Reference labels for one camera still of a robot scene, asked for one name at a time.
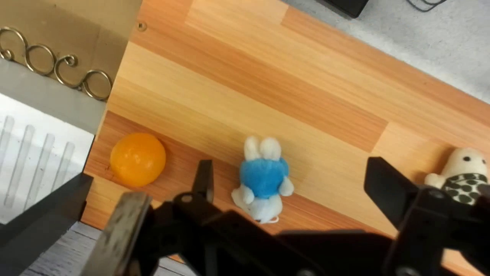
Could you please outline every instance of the stuffed toy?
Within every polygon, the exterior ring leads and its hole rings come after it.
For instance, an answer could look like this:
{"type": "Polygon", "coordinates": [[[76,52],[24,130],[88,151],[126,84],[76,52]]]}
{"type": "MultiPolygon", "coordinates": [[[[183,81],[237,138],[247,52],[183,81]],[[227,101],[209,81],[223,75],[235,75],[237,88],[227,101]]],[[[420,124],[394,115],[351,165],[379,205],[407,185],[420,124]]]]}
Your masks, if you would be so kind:
{"type": "Polygon", "coordinates": [[[425,184],[440,188],[457,202],[472,205],[488,185],[485,159],[472,148],[456,148],[440,174],[427,174],[425,184]]]}
{"type": "Polygon", "coordinates": [[[232,202],[260,223],[278,220],[281,197],[293,191],[289,167],[281,157],[275,138],[244,141],[244,161],[240,165],[240,185],[231,191],[232,202]]]}

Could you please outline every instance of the plush ear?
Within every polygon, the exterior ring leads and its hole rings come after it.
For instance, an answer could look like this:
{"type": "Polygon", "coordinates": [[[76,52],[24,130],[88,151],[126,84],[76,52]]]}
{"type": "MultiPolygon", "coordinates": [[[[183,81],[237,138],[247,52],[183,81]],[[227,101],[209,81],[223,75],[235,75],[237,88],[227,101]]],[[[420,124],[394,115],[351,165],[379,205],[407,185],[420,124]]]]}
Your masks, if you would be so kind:
{"type": "Polygon", "coordinates": [[[281,148],[280,144],[275,138],[267,136],[264,139],[261,139],[260,142],[260,156],[263,159],[273,159],[278,161],[281,154],[281,148]]]}
{"type": "Polygon", "coordinates": [[[257,136],[247,136],[244,139],[244,147],[243,147],[244,159],[258,159],[260,151],[258,151],[258,138],[257,136]]]}
{"type": "Polygon", "coordinates": [[[289,196],[293,193],[293,185],[290,182],[290,179],[287,176],[284,176],[284,179],[281,180],[280,187],[278,187],[278,193],[281,196],[289,196]]]}
{"type": "Polygon", "coordinates": [[[436,173],[428,173],[423,179],[425,185],[431,185],[436,188],[440,188],[443,185],[443,182],[445,182],[445,177],[440,174],[436,174],[436,173]]]}

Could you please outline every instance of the blue and white plush toy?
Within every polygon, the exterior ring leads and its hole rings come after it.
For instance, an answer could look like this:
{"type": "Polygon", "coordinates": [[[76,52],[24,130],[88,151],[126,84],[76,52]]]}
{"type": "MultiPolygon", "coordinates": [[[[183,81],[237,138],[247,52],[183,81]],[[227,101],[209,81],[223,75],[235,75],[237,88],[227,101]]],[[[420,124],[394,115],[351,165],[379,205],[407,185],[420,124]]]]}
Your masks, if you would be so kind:
{"type": "Polygon", "coordinates": [[[281,211],[280,196],[289,196],[293,191],[280,144],[270,136],[260,142],[255,136],[249,136],[243,151],[240,187],[231,191],[231,197],[257,222],[276,222],[281,211]]]}

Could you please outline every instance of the white radiator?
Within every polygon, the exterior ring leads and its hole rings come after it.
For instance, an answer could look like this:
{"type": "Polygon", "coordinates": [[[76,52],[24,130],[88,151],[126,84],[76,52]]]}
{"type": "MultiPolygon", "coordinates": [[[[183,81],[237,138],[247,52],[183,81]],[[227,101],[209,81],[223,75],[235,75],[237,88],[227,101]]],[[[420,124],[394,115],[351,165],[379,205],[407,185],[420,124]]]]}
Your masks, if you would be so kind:
{"type": "Polygon", "coordinates": [[[0,222],[77,174],[93,134],[0,93],[0,222]]]}

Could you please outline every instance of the gray carpet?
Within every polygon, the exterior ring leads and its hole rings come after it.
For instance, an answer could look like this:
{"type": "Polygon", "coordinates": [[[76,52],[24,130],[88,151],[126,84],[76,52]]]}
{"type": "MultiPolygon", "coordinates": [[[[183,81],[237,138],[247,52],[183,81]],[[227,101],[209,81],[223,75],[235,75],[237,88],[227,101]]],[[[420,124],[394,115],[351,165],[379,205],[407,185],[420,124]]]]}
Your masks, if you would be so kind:
{"type": "Polygon", "coordinates": [[[405,0],[368,0],[358,18],[341,16],[316,0],[284,1],[490,102],[488,0],[446,0],[425,13],[405,0]]]}

